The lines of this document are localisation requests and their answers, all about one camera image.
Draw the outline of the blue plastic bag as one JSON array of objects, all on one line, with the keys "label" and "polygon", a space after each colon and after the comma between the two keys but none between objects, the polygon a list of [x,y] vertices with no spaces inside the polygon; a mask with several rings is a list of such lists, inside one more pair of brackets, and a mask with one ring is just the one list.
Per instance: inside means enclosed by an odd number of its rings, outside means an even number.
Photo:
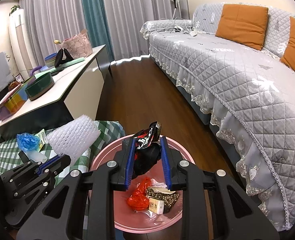
[{"label": "blue plastic bag", "polygon": [[16,135],[17,144],[21,151],[29,152],[29,151],[38,151],[39,150],[39,137],[30,134],[30,133],[22,133]]}]

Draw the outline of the white foam net sleeve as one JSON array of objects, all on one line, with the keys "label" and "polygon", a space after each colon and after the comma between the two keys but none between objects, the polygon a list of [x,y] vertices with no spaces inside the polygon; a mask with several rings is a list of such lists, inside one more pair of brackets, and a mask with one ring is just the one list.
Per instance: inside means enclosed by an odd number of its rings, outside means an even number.
[{"label": "white foam net sleeve", "polygon": [[70,166],[73,166],[98,139],[100,133],[98,125],[89,116],[82,115],[53,130],[46,136],[46,142],[57,155],[69,155]]}]

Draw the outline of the leopard print wrapper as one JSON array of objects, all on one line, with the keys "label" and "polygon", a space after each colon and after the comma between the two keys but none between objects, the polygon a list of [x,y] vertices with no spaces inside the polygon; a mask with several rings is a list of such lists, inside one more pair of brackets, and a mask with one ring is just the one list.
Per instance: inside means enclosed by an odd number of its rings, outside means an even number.
[{"label": "leopard print wrapper", "polygon": [[164,202],[164,211],[163,213],[169,213],[171,208],[177,202],[180,197],[180,194],[174,191],[173,193],[163,193],[152,187],[148,187],[146,194],[149,197],[155,198],[157,200],[162,200]]}]

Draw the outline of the red plastic bag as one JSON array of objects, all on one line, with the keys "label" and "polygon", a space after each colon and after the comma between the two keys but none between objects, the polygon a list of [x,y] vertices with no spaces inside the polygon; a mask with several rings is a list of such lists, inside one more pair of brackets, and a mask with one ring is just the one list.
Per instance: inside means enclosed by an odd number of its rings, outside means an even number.
[{"label": "red plastic bag", "polygon": [[146,190],[151,186],[151,178],[145,177],[127,198],[127,205],[134,211],[144,211],[149,207],[149,199],[146,196]]}]

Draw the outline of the black hat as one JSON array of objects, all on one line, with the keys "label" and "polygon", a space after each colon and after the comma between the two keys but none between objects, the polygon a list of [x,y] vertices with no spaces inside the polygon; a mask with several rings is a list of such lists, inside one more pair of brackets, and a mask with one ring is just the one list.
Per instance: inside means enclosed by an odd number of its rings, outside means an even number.
[{"label": "black hat", "polygon": [[69,53],[69,51],[67,51],[66,48],[61,48],[55,57],[55,68],[59,67],[60,65],[73,61],[74,58],[71,56],[71,54]]}]

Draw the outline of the pink trash bin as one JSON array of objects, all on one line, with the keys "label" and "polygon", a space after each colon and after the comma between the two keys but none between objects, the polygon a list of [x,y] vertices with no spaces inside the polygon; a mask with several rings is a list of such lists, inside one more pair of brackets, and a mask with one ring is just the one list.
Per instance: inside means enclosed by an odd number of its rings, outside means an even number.
[{"label": "pink trash bin", "polygon": [[183,192],[168,190],[162,161],[131,181],[126,191],[114,192],[114,225],[130,233],[152,233],[182,218]]}]

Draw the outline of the dark green round tin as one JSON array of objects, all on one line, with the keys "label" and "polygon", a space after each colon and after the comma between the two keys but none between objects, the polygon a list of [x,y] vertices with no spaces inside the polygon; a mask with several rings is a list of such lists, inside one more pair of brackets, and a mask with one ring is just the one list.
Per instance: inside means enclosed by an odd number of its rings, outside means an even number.
[{"label": "dark green round tin", "polygon": [[29,100],[34,101],[51,89],[54,84],[55,82],[51,73],[47,72],[30,82],[27,85],[25,92]]}]

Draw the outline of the teal curtain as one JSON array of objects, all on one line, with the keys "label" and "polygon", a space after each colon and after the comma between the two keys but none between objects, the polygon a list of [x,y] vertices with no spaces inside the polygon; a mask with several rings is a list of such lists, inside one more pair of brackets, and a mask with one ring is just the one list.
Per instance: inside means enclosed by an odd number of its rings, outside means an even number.
[{"label": "teal curtain", "polygon": [[82,0],[89,40],[93,47],[106,45],[108,58],[114,61],[111,37],[103,0]]}]

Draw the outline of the stacked coloured bowls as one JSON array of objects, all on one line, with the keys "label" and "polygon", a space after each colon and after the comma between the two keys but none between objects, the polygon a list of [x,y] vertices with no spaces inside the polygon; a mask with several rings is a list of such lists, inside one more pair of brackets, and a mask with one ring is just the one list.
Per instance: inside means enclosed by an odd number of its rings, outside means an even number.
[{"label": "stacked coloured bowls", "polygon": [[47,57],[44,58],[45,61],[45,65],[47,67],[53,67],[55,65],[55,59],[56,59],[56,55],[57,53],[52,53],[50,55],[48,55]]}]

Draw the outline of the white paper bag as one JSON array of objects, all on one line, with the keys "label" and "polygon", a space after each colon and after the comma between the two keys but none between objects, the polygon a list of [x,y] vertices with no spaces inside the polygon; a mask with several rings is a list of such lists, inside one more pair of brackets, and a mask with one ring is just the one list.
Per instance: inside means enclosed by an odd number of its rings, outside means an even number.
[{"label": "white paper bag", "polygon": [[154,193],[161,193],[161,194],[174,194],[176,192],[176,191],[170,191],[165,187],[152,186],[152,187],[150,187],[150,189],[152,189],[152,191],[154,191]]}]

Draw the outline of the white air conditioner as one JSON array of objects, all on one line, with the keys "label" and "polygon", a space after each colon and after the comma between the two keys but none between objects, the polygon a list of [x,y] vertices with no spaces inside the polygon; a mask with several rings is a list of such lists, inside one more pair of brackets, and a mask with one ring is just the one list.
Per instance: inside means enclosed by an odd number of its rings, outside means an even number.
[{"label": "white air conditioner", "polygon": [[23,9],[16,9],[11,13],[8,29],[17,68],[23,80],[27,80],[30,72],[37,67],[37,63],[32,52]]}]

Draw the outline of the black snack wrapper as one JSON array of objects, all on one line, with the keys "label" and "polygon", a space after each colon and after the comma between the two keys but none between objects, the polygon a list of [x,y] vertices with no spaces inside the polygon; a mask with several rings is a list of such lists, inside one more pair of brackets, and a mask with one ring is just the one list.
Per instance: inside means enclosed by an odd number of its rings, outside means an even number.
[{"label": "black snack wrapper", "polygon": [[146,174],[161,159],[161,146],[158,142],[161,129],[161,123],[155,121],[147,129],[142,129],[134,135],[137,141],[135,143],[132,179]]}]

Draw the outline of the white coffee table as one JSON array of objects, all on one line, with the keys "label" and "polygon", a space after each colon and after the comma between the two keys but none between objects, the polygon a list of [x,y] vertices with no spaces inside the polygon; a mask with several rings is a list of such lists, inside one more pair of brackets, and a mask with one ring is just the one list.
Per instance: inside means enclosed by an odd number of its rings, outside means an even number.
[{"label": "white coffee table", "polygon": [[65,125],[79,116],[92,120],[96,113],[107,74],[111,73],[107,48],[93,48],[84,61],[54,76],[54,85],[34,101],[28,100],[13,116],[0,121],[4,140],[19,133],[37,133]]}]

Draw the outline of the gold tea box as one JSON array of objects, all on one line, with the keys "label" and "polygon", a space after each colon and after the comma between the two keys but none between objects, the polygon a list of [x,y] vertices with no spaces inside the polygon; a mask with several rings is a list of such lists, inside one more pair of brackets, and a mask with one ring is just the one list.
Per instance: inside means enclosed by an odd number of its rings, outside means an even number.
[{"label": "gold tea box", "polygon": [[148,210],[157,215],[162,215],[164,213],[164,201],[155,198],[149,198]]}]

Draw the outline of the green printed card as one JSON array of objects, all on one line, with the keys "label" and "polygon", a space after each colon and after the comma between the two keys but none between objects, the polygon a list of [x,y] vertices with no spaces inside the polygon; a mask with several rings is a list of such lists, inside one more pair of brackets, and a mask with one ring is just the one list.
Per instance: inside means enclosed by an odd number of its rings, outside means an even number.
[{"label": "green printed card", "polygon": [[36,150],[40,152],[46,143],[46,132],[44,129],[42,129],[40,132],[36,133],[35,136],[39,139],[39,143]]}]

